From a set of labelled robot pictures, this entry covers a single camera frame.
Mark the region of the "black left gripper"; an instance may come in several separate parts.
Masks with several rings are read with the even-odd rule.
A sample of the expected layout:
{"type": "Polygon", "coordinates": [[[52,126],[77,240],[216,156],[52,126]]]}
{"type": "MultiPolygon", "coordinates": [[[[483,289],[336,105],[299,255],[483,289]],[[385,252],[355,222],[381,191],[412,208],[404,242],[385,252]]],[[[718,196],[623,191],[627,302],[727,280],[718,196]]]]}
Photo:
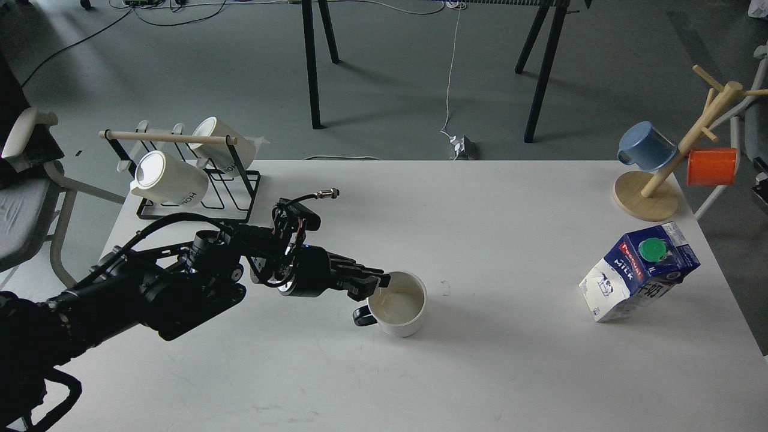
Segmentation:
{"type": "Polygon", "coordinates": [[[325,290],[334,289],[347,292],[350,299],[359,302],[370,298],[377,287],[389,287],[390,281],[391,276],[382,269],[305,245],[296,252],[293,276],[277,290],[283,297],[315,298],[325,290]]]}

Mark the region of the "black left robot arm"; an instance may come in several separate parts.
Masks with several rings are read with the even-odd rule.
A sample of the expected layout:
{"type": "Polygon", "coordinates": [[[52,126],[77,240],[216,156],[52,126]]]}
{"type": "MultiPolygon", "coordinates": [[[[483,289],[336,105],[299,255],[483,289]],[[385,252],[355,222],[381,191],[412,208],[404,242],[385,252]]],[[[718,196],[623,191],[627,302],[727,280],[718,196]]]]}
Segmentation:
{"type": "Polygon", "coordinates": [[[87,277],[41,302],[2,292],[2,429],[22,420],[45,431],[74,407],[80,381],[59,366],[104,341],[145,325],[172,341],[235,306],[246,295],[245,258],[256,282],[288,297],[325,290],[363,301],[386,287],[381,269],[305,244],[319,228],[308,199],[335,199],[335,188],[280,199],[272,226],[222,223],[179,212],[115,247],[87,277]]]}

